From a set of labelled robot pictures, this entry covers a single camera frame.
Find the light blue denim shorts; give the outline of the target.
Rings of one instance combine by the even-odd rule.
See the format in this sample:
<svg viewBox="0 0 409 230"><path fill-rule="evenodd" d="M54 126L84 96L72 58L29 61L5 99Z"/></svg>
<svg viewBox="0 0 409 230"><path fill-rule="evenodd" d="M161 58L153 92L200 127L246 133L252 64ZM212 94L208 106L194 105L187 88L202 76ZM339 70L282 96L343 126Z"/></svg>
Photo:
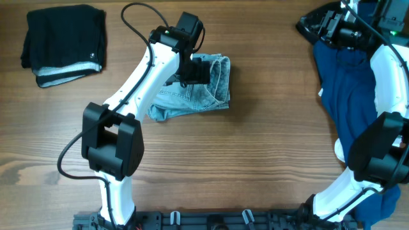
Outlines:
<svg viewBox="0 0 409 230"><path fill-rule="evenodd" d="M222 54L194 54L192 57L210 63L210 83L186 88L178 83L161 87L148 108L150 119L161 122L177 116L229 108L230 59Z"/></svg>

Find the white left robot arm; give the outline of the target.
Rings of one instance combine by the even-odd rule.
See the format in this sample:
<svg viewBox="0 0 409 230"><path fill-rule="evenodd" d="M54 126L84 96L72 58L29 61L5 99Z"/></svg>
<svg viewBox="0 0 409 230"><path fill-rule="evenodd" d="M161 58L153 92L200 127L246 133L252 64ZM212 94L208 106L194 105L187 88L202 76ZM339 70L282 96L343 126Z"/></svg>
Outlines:
<svg viewBox="0 0 409 230"><path fill-rule="evenodd" d="M135 228L131 176L144 153L141 121L161 87L209 83L210 63L192 57L204 34L203 23L187 12L176 26L154 29L144 57L124 85L103 105L85 108L81 155L101 178L102 194L90 229Z"/></svg>

